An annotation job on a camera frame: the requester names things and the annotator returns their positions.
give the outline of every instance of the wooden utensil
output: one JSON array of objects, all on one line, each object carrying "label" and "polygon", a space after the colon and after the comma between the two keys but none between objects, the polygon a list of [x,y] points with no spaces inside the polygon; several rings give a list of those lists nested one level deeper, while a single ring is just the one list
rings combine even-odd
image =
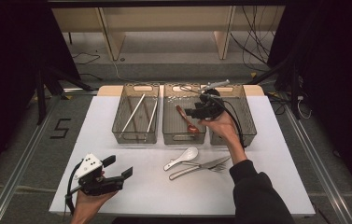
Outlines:
[{"label": "wooden utensil", "polygon": [[181,117],[187,122],[188,133],[199,133],[200,132],[199,129],[188,120],[187,115],[184,113],[184,110],[182,110],[181,106],[176,105],[176,110],[181,115]]}]

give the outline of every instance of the ladle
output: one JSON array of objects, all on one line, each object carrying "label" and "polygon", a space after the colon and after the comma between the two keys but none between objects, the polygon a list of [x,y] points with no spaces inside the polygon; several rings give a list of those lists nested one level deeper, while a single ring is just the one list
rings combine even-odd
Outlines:
[{"label": "ladle", "polygon": [[196,147],[189,147],[187,150],[185,150],[180,157],[175,159],[174,161],[170,161],[168,164],[166,164],[163,169],[166,171],[170,169],[170,167],[176,165],[179,162],[182,161],[190,161],[196,158],[198,155],[198,148]]},{"label": "ladle", "polygon": [[181,115],[181,117],[187,122],[188,133],[199,133],[200,132],[199,129],[188,120],[187,115],[184,113],[184,110],[182,110],[181,106],[176,105],[176,110]]}]

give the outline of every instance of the metal rail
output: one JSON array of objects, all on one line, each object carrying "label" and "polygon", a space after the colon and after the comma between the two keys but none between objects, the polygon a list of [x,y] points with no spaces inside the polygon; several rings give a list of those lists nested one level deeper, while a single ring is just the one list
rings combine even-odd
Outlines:
[{"label": "metal rail", "polygon": [[295,133],[298,135],[300,139],[303,149],[306,152],[307,158],[311,162],[313,169],[316,172],[318,180],[321,183],[321,186],[325,190],[332,207],[338,216],[341,223],[349,224],[352,223],[352,214],[349,210],[344,197],[342,196],[340,190],[336,187],[334,181],[331,178],[330,173],[328,172],[324,162],[319,157],[315,146],[309,138],[306,130],[304,129],[300,120],[296,120],[293,116],[291,110],[286,105],[287,116],[289,117],[289,121],[294,128]]},{"label": "metal rail", "polygon": [[10,176],[8,182],[5,184],[0,194],[0,221],[7,210],[7,206],[9,205],[10,200],[12,199],[12,196],[15,192],[16,187],[21,182],[21,178],[31,158],[35,153],[35,150],[39,144],[39,141],[41,140],[42,134],[48,125],[50,115],[53,109],[55,108],[55,106],[60,102],[60,99],[61,99],[60,95],[53,96],[50,99],[47,116],[43,119],[40,125],[36,126],[33,136],[30,139],[30,142],[28,143],[26,149],[21,155],[21,158],[19,159],[18,164],[15,167],[15,170],[13,171],[12,175]]}]

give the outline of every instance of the black sleeve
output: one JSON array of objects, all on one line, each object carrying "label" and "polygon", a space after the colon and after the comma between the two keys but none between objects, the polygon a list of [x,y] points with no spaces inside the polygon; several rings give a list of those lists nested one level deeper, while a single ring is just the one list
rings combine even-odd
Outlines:
[{"label": "black sleeve", "polygon": [[257,173],[252,161],[235,164],[230,173],[234,182],[235,223],[294,223],[269,176]]}]

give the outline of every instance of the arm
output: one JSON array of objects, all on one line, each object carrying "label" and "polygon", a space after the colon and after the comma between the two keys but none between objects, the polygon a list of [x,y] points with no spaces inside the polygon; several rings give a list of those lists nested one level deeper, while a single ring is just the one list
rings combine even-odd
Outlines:
[{"label": "arm", "polygon": [[236,206],[235,223],[294,223],[281,197],[265,173],[257,173],[240,144],[232,118],[223,112],[214,120],[201,120],[226,142],[233,167],[230,173],[235,184],[233,200]]}]

